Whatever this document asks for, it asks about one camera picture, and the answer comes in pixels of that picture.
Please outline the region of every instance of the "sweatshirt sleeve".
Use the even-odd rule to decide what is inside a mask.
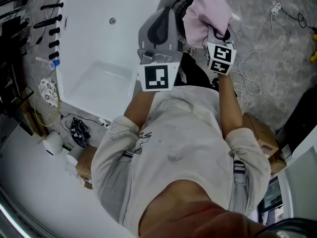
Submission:
[[[112,161],[131,150],[139,132],[138,126],[124,116],[117,117],[109,126],[91,164],[92,183],[98,196],[106,184]]]
[[[270,165],[253,132],[248,128],[231,131],[226,142],[246,165],[249,176],[249,199],[246,215],[249,215],[263,199],[270,180]]]

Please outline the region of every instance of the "bathtub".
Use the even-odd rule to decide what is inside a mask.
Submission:
[[[61,0],[56,68],[62,101],[112,121],[122,115],[137,81],[138,31],[171,0]]]

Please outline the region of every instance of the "black pants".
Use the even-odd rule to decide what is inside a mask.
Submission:
[[[210,88],[219,92],[218,78],[214,78],[212,83],[210,83],[207,74],[196,64],[195,59],[193,59],[190,54],[184,53],[180,67],[186,75],[187,83],[182,81],[178,73],[174,86],[194,85]]]

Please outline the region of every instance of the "white power cord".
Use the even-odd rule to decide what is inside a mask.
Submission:
[[[269,50],[270,48],[272,48],[272,47],[275,45],[275,43],[276,43],[276,36],[275,36],[274,30],[273,30],[272,17],[273,17],[273,13],[271,13],[270,22],[271,22],[271,29],[272,29],[273,36],[274,36],[274,43],[273,43],[271,46],[269,46],[267,49],[263,50],[263,51],[256,51],[256,50],[251,51],[250,53],[248,53],[248,54],[239,62],[238,70],[231,70],[231,71],[230,71],[230,72],[236,72],[236,73],[242,75],[242,76],[243,76],[243,80],[244,80],[244,84],[245,84],[245,86],[246,86],[246,89],[247,89],[248,93],[250,93],[250,94],[252,94],[252,95],[255,95],[255,96],[257,96],[257,95],[259,95],[259,94],[261,93],[261,91],[262,91],[261,85],[260,85],[260,83],[259,83],[257,80],[247,78],[247,77],[243,74],[243,72],[241,71],[240,64],[241,64],[250,54],[253,54],[253,53],[263,53],[263,52]],[[251,81],[257,82],[257,84],[258,84],[259,87],[260,87],[260,91],[259,91],[258,93],[252,93],[251,91],[249,91],[248,86],[247,86],[247,80],[250,81],[250,82],[251,82]],[[247,95],[245,94],[245,92],[244,92],[242,89],[238,89],[238,88],[234,88],[234,89],[237,90],[237,91],[241,91],[241,92],[244,94],[244,96],[246,97],[246,99],[247,99],[247,104],[245,105],[245,107],[244,107],[244,109],[243,109],[243,112],[242,112],[242,114],[244,114],[244,111],[246,110],[246,108],[247,108],[247,106],[248,106],[248,104],[249,104],[249,99],[248,99]]]

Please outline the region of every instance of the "pink garment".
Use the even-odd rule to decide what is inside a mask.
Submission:
[[[187,43],[195,48],[204,48],[208,25],[224,36],[231,17],[232,11],[225,0],[194,0],[183,17]]]

